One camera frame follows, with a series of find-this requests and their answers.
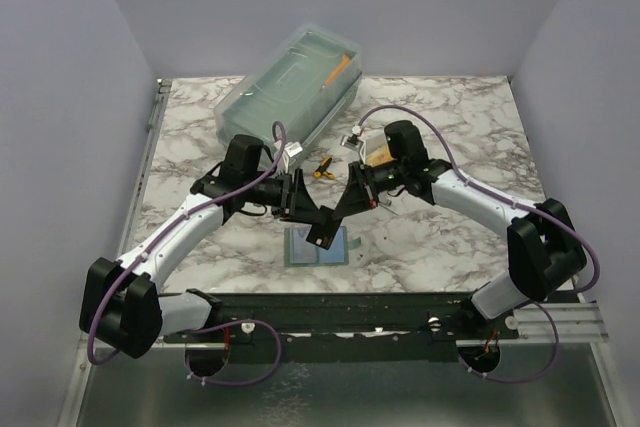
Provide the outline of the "green leather card holder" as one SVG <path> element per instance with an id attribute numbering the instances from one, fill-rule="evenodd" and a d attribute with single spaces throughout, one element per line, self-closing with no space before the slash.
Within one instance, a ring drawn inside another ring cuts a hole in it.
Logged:
<path id="1" fill-rule="evenodd" d="M 284 264 L 286 267 L 320 267 L 349 264 L 349 254 L 362 244 L 360 237 L 350 237 L 340 227 L 328 249 L 309 243 L 309 227 L 286 228 L 284 232 Z"/>

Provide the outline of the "white card tray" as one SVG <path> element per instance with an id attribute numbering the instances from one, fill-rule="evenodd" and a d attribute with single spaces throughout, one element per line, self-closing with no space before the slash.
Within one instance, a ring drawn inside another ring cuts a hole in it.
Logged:
<path id="1" fill-rule="evenodd" d="M 359 156 L 364 164 L 371 167 L 376 167 L 394 160 L 387 144 L 387 137 L 384 133 L 378 133 L 363 140 Z"/>

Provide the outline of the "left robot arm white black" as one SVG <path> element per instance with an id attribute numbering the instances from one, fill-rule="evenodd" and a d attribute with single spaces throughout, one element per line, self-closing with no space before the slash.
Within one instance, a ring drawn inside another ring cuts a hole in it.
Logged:
<path id="1" fill-rule="evenodd" d="M 91 265 L 79 319 L 90 344 L 101 340 L 115 352 L 139 358 L 166 334 L 189 331 L 201 342 L 214 340 L 222 319 L 212 298 L 189 291 L 161 299 L 159 290 L 183 259 L 246 203 L 269 207 L 284 222 L 327 225 L 329 209 L 314 203 L 302 170 L 291 166 L 302 154 L 301 144 L 280 138 L 275 145 L 271 164 L 262 168 L 266 144 L 236 135 L 225 158 L 192 184 L 150 238 L 114 261 L 100 257 Z"/>

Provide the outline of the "black VIP card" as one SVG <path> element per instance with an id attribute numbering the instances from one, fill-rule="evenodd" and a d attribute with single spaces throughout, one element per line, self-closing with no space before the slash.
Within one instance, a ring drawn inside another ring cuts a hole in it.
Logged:
<path id="1" fill-rule="evenodd" d="M 328 250 L 335 238 L 339 224 L 333 218 L 334 211 L 326 206 L 321 206 L 319 218 L 311 224 L 306 240 L 316 247 Z"/>

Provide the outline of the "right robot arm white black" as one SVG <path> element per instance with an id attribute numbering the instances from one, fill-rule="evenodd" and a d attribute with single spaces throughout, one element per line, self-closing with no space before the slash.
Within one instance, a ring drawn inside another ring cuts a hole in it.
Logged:
<path id="1" fill-rule="evenodd" d="M 506 241 L 508 265 L 463 303 L 460 326 L 480 339 L 496 327 L 496 318 L 529 301 L 543 301 L 586 265 L 581 243 L 572 236 L 564 205 L 500 200 L 500 191 L 459 178 L 450 162 L 432 159 L 419 129 L 408 120 L 384 129 L 390 161 L 371 167 L 349 166 L 345 191 L 334 221 L 377 207 L 381 193 L 398 187 L 434 206 L 458 212 Z"/>

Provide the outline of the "white card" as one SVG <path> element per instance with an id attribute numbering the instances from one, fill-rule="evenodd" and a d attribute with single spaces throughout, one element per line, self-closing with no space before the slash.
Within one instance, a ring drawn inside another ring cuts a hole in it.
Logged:
<path id="1" fill-rule="evenodd" d="M 315 246 L 306 240 L 308 233 L 308 228 L 296 228 L 291 232 L 290 260 L 293 264 L 307 265 L 317 259 Z"/>

